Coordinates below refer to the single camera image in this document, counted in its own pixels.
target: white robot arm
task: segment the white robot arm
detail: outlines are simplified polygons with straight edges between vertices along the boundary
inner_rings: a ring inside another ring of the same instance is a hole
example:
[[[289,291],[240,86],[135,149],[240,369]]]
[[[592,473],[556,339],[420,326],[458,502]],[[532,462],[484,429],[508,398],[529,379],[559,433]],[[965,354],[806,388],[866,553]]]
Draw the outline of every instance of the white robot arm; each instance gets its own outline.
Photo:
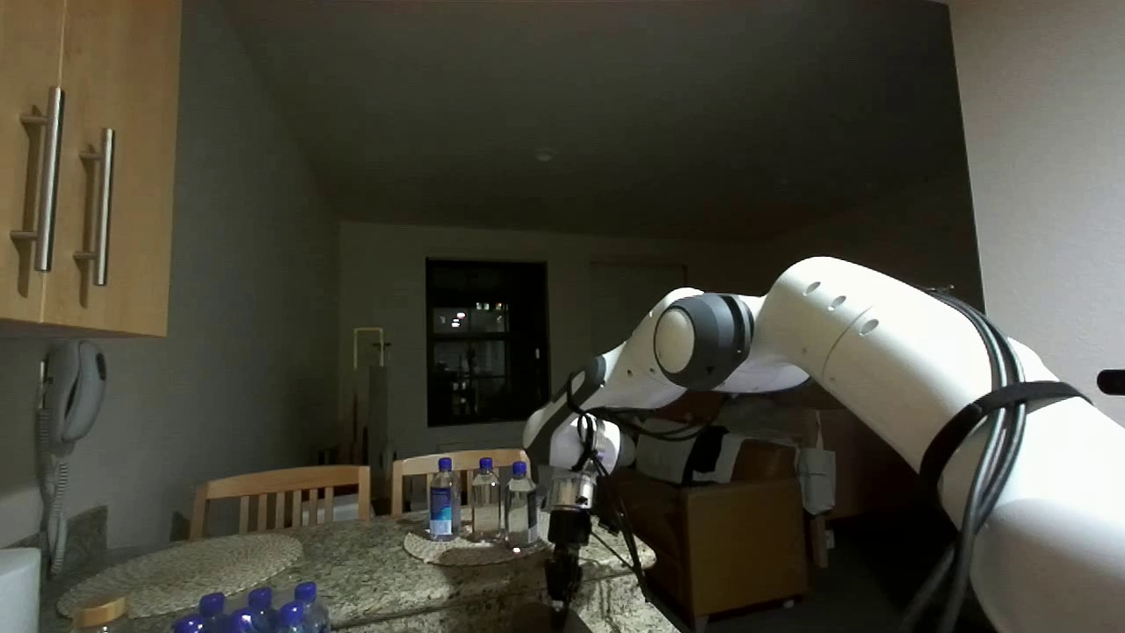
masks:
[[[958,628],[967,580],[1006,633],[1125,623],[1125,429],[975,309],[835,258],[789,268],[765,301],[672,291],[532,417],[523,448],[592,482],[628,462],[600,412],[661,410],[681,390],[784,390],[806,377],[940,485],[965,533],[940,574],[953,606],[944,631]]]

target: chair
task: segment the chair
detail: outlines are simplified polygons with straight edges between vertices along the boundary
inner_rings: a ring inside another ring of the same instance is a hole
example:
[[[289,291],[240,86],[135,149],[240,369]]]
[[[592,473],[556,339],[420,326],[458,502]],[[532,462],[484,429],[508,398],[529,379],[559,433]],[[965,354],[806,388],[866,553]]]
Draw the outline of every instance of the chair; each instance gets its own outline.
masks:
[[[492,458],[492,468],[514,468],[516,462],[529,462],[523,452],[447,452],[447,454],[416,454],[390,466],[390,516],[401,516],[405,509],[405,482],[407,480],[428,480],[437,473],[440,458],[453,458],[453,473],[461,480],[461,496],[469,490],[469,480],[475,474],[482,458]]]
[[[191,509],[191,537],[206,535],[206,509],[214,502],[240,508],[240,535],[248,533],[289,533],[301,523],[327,523],[344,514],[356,496],[356,521],[374,521],[374,473],[368,466],[310,466],[278,473],[248,473],[233,480],[211,480],[198,490]]]

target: silver handle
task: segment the silver handle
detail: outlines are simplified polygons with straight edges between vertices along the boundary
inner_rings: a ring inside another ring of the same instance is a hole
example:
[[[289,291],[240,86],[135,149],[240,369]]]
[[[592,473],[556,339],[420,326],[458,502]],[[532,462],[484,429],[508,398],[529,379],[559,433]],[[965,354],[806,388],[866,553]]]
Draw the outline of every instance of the silver handle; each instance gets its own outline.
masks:
[[[34,228],[33,234],[11,234],[15,244],[34,244],[34,271],[54,268],[54,251],[55,251],[55,211],[59,211],[59,156],[65,156],[65,124],[66,124],[66,93],[51,87],[47,111],[33,111],[24,117],[24,126],[44,126],[44,149],[39,149],[39,167],[34,167]]]
[[[95,167],[95,252],[81,251],[75,262],[93,264],[95,262],[95,285],[109,285],[109,227],[113,227],[113,176],[116,176],[116,131],[102,131],[102,153],[88,149],[86,159]]]

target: granite countertop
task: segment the granite countertop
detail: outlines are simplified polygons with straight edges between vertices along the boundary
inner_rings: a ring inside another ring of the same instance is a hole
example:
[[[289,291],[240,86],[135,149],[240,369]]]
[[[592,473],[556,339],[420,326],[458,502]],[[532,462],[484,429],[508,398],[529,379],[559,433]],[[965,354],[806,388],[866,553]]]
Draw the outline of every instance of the granite countertop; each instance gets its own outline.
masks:
[[[333,631],[552,631],[544,601],[544,550],[502,556],[499,564],[442,567],[405,550],[407,527],[390,516],[374,523],[327,523],[291,533],[301,556],[271,580],[286,601],[299,580],[317,580]],[[126,621],[119,631],[168,633],[175,617]],[[567,631],[635,631],[675,633],[645,597],[618,535],[594,527],[584,550],[584,588]]]

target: window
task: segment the window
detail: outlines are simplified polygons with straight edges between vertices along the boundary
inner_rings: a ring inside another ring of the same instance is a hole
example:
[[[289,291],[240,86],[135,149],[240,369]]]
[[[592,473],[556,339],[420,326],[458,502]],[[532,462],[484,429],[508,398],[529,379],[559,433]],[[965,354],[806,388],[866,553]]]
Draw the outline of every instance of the window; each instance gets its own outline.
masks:
[[[523,424],[548,400],[544,264],[424,262],[428,426]]]

